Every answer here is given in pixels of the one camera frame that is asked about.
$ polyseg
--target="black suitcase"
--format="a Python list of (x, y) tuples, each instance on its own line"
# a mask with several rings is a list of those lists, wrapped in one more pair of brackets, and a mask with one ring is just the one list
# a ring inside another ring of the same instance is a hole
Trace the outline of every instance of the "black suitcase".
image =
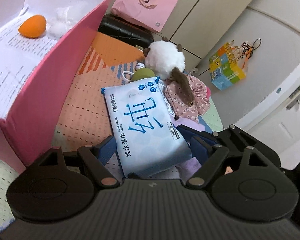
[(151, 31), (111, 14), (103, 17), (98, 31), (141, 50), (154, 41)]

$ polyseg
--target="pink paper bag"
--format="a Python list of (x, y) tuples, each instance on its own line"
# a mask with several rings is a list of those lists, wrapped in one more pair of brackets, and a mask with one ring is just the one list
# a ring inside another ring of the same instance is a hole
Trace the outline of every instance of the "pink paper bag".
[(178, 0), (115, 0), (111, 12), (126, 21), (160, 32)]

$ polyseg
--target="printed instruction paper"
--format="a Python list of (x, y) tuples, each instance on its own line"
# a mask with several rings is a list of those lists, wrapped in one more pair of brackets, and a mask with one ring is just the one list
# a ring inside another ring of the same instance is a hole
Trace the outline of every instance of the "printed instruction paper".
[(27, 12), (0, 28), (0, 118), (6, 118), (32, 71), (58, 42), (47, 36), (22, 37), (18, 29), (31, 16)]

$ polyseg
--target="pure water wipes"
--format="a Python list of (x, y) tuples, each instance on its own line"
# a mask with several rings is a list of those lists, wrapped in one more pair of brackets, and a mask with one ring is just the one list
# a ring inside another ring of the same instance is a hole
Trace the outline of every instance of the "pure water wipes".
[(125, 176), (151, 176), (192, 157), (172, 125), (158, 81), (147, 78), (102, 90)]

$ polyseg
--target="orange makeup sponge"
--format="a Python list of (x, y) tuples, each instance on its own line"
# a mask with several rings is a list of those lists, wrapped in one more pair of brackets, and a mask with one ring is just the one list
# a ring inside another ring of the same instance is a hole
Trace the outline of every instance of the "orange makeup sponge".
[(26, 38), (38, 38), (45, 32), (46, 28), (46, 19), (42, 15), (34, 15), (27, 19), (18, 31)]

